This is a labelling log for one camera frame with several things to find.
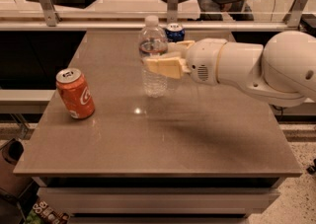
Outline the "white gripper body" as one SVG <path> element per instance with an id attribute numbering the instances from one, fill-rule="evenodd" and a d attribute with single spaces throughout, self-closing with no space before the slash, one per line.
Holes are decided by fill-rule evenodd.
<path id="1" fill-rule="evenodd" d="M 192 45 L 186 54 L 187 65 L 191 70 L 190 76 L 198 83 L 215 86 L 216 65 L 219 52 L 227 43 L 223 38 L 205 38 Z"/>

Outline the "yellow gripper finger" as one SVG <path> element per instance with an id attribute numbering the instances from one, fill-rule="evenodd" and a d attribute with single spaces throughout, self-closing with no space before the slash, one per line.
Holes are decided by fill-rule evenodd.
<path id="1" fill-rule="evenodd" d="M 180 52 L 181 57 L 185 58 L 187 50 L 191 48 L 196 42 L 194 40 L 183 40 L 178 42 L 169 42 L 168 43 L 168 52 Z"/>
<path id="2" fill-rule="evenodd" d="M 180 57 L 147 58 L 144 65 L 152 73 L 173 79 L 181 79 L 191 72 L 187 61 Z"/>

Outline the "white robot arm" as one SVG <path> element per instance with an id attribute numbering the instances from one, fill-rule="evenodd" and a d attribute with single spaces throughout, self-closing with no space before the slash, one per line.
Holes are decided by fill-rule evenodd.
<path id="1" fill-rule="evenodd" d="M 168 44 L 170 51 L 149 56 L 152 73 L 201 84 L 232 86 L 279 107 L 316 101 L 316 37 L 298 31 L 273 36 L 265 45 L 204 38 Z"/>

